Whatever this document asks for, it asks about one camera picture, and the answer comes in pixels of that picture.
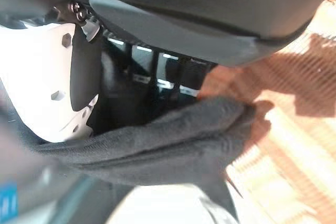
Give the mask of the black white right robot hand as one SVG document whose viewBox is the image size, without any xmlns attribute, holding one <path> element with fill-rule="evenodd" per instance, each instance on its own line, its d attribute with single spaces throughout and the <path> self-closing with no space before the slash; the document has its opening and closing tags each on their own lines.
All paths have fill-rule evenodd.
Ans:
<svg viewBox="0 0 336 224">
<path fill-rule="evenodd" d="M 323 0 L 1 0 L 1 81 L 24 129 L 63 142 L 191 99 L 210 63 L 295 40 Z"/>
</svg>

